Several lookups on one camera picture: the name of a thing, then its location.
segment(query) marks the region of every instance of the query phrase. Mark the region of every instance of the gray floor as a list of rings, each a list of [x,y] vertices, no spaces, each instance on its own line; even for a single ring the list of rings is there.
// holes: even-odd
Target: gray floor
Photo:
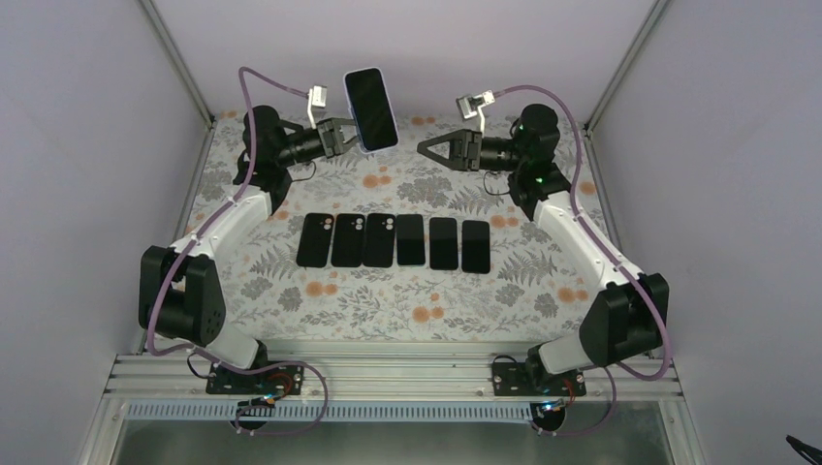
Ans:
[[[604,409],[572,406],[563,428],[587,427]],[[656,404],[640,402],[620,402],[606,427],[582,438],[540,438],[517,424],[335,422],[295,437],[250,438],[215,421],[127,421],[123,438],[120,465],[671,463]]]

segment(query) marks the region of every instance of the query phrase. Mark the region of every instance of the floral tablecloth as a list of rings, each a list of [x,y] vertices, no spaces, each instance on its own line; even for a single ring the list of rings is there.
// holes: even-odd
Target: floral tablecloth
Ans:
[[[237,188],[242,113],[221,115],[189,219],[202,223]],[[307,125],[305,117],[288,118]],[[513,117],[490,118],[486,135],[507,136]],[[574,168],[570,126],[560,119],[556,161]],[[574,264],[507,196],[488,195],[479,172],[446,170],[417,154],[420,140],[467,127],[453,116],[397,121],[400,144],[372,154],[355,148],[317,162],[292,185],[276,213],[249,235],[221,270],[228,319],[260,339],[545,341],[575,329],[591,294]],[[311,167],[291,168],[297,179]],[[505,178],[489,176],[492,192]],[[604,230],[585,160],[579,199]],[[491,273],[427,267],[301,268],[295,263],[306,213],[420,213],[491,224]]]

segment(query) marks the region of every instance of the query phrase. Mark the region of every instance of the mounting plate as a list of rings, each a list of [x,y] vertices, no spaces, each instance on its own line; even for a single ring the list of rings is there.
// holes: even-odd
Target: mounting plate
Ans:
[[[578,376],[583,374],[579,370],[556,376],[549,383],[546,391],[537,390],[534,387],[525,371],[525,363],[514,363],[508,360],[495,361],[491,364],[490,371],[493,395],[497,397],[567,397],[570,392],[565,381],[571,384],[575,396],[582,397],[586,393],[585,377],[582,377],[581,382],[577,381]]]
[[[280,390],[284,390],[283,380],[281,377],[274,377],[276,374],[286,374],[291,377],[291,390],[288,395],[300,395],[302,382],[305,376],[304,368],[301,366],[281,366],[275,370],[271,370],[260,375],[238,375],[233,371],[229,371],[221,366],[211,366],[211,371],[208,376],[208,384],[205,386],[205,392],[209,394],[240,394],[240,395],[268,395],[277,394]]]

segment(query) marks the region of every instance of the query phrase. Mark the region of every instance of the gray wall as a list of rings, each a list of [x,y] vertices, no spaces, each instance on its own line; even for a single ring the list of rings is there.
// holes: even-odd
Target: gray wall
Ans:
[[[550,87],[586,119],[653,1],[155,3],[215,111],[244,108],[242,65],[305,90],[326,84],[335,114],[347,109],[343,74],[378,66],[397,113],[455,114],[456,97],[529,83]],[[304,111],[304,101],[250,80],[255,102]],[[519,113],[515,100],[489,114]]]
[[[204,136],[135,1],[0,13],[0,462],[74,463]]]
[[[677,0],[595,130],[711,463],[822,447],[822,3]]]

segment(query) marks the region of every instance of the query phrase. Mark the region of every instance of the black smartphone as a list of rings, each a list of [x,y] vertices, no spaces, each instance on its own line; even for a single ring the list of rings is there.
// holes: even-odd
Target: black smartphone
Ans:
[[[431,218],[428,223],[428,238],[431,269],[459,268],[457,220]]]
[[[328,213],[308,213],[302,221],[297,265],[322,268],[329,262],[332,245],[333,216]]]
[[[345,94],[357,125],[363,152],[373,152],[397,144],[396,124],[388,100],[383,74],[377,68],[345,75]]]
[[[396,215],[396,264],[426,264],[426,236],[423,215]]]
[[[356,268],[363,264],[365,217],[356,213],[340,213],[334,222],[332,265]]]
[[[363,264],[388,268],[394,264],[395,216],[371,213],[365,219]]]
[[[490,225],[487,221],[462,222],[462,271],[490,273]]]

